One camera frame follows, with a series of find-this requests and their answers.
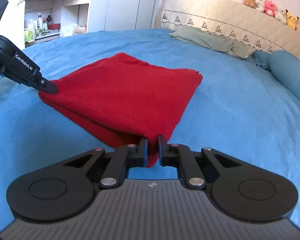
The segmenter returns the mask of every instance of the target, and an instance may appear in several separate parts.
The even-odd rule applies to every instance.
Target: green pillow
[[[178,40],[189,42],[208,49],[226,52],[239,58],[248,57],[248,47],[243,43],[212,33],[203,32],[192,26],[179,27],[178,30],[170,35]]]

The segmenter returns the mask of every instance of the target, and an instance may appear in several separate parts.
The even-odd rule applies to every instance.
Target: white bottle
[[[38,29],[38,20],[33,20],[33,24],[34,24],[34,29],[37,30]]]
[[[42,21],[41,13],[38,14],[38,26],[39,29],[43,29],[43,21]]]

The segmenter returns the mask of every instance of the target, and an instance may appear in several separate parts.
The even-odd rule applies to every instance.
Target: screw
[[[117,180],[114,178],[104,178],[101,180],[101,184],[104,186],[113,186],[117,183]]]
[[[189,179],[189,183],[192,186],[200,187],[204,184],[204,179],[194,177],[194,178]]]

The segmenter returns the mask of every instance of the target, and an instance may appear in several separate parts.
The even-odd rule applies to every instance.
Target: brown teddy bear
[[[243,4],[246,6],[249,6],[253,9],[255,9],[257,7],[256,0],[243,0]]]

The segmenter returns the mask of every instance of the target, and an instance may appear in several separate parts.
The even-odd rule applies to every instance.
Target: white teddy bear
[[[256,9],[259,12],[263,12],[265,10],[265,2],[263,0],[255,0],[256,1]]]
[[[287,24],[287,11],[283,10],[281,7],[278,8],[278,11],[275,12],[275,18],[278,21],[281,21],[283,24]]]

